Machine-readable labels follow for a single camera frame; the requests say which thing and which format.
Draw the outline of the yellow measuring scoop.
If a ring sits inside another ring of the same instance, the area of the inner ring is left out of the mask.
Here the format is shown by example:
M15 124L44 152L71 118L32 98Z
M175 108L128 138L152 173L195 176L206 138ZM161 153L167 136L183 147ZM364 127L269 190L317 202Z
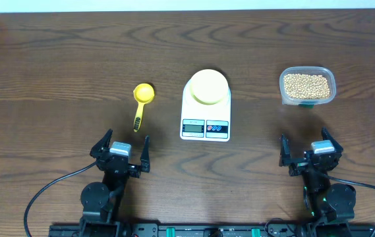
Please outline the yellow measuring scoop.
M134 118L133 130L135 132L138 132L142 124L144 106L146 104L149 104L154 99L155 91L150 84L142 83L135 87L133 94L135 100L138 103L138 107Z

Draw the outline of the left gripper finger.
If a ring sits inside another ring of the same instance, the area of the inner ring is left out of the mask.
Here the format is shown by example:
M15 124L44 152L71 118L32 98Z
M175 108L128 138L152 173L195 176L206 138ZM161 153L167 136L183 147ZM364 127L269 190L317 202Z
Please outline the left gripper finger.
M91 157L101 157L104 151L109 151L109 143L112 137L112 129L109 129L103 138L101 138L90 150Z
M142 154L140 156L141 171L142 172L149 172L150 171L149 145L150 145L150 137L146 136L145 142L144 142L144 148L143 148Z

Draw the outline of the pale yellow bowl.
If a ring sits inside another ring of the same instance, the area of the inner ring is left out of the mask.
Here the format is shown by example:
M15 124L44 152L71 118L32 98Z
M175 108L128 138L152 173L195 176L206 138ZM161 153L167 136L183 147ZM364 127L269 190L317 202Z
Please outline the pale yellow bowl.
M191 96L203 105L214 105L225 99L229 85L224 75L213 69L196 72L189 80Z

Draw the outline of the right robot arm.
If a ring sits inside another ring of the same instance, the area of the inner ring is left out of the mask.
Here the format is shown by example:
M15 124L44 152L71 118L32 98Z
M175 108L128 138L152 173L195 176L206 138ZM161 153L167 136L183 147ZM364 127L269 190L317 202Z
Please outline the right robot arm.
M347 221L355 217L356 191L349 184L330 182L328 172L339 164L343 148L326 128L321 135L322 140L313 142L300 158L291 155L287 137L280 138L279 166L288 167L290 176L303 178L304 203L312 214L312 220L301 224L296 235L350 236Z

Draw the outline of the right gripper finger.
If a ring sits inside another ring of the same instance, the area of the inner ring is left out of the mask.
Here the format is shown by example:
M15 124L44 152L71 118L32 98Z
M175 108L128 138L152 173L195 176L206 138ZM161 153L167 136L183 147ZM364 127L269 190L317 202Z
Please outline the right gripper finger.
M343 147L332 137L326 127L322 128L321 135L324 140L329 140L332 143L332 146L334 147L336 153L343 152Z
M279 166L286 167L289 166L291 163L291 152L289 149L288 139L284 134L281 135L280 142L281 150L279 155Z

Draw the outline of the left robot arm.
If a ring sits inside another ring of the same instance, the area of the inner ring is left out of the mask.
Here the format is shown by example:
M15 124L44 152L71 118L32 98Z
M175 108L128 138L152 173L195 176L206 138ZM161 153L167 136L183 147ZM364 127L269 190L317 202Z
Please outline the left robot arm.
M129 178L139 178L150 171L150 137L145 137L140 164L136 165L130 163L131 145L111 144L112 133L108 130L90 150L103 179L88 184L80 195L83 212L79 236L132 236L131 225L118 221L117 217Z

